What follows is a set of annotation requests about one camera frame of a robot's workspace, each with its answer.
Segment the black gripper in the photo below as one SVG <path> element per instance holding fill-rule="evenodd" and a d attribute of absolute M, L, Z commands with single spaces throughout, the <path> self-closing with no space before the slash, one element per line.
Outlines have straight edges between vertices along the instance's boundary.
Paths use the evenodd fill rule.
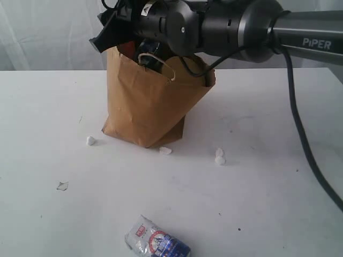
<path fill-rule="evenodd" d="M 101 3 L 105 11 L 98 19 L 103 29 L 90 39 L 97 52 L 143 39 L 167 42 L 167 1 L 117 1 L 112 7 L 105 1 Z"/>

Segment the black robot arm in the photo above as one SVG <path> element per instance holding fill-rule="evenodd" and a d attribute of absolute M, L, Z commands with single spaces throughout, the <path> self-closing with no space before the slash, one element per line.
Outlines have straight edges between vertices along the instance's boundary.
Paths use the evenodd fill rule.
<path fill-rule="evenodd" d="M 99 14 L 98 52 L 133 41 L 166 43 L 179 56 L 261 63 L 290 55 L 342 64 L 342 11 L 290 12 L 277 1 L 118 1 Z"/>

